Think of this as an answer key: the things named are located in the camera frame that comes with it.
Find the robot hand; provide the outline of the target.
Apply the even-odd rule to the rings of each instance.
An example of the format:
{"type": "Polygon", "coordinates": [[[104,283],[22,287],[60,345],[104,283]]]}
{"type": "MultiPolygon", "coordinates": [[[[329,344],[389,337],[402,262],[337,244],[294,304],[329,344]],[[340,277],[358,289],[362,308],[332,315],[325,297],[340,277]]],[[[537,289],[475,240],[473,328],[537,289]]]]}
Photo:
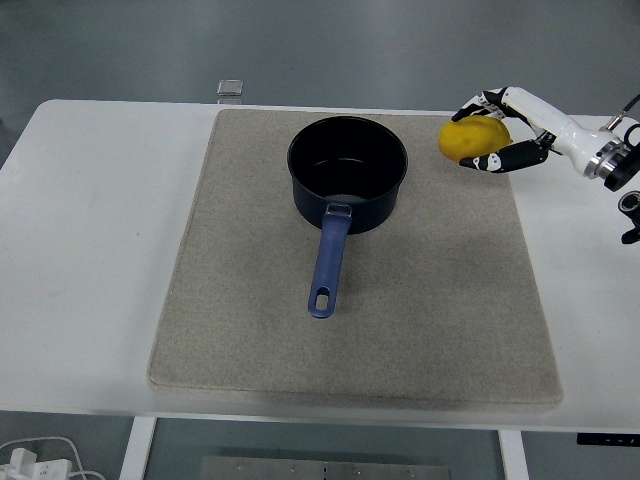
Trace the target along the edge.
{"type": "Polygon", "coordinates": [[[516,118],[535,134],[495,152],[460,161],[462,166],[507,173],[546,161],[550,152],[568,157],[581,175],[594,179],[604,171],[605,154],[620,143],[611,132],[587,130],[565,113],[520,87],[485,90],[473,97],[452,120],[486,116],[496,119],[516,118]]]}

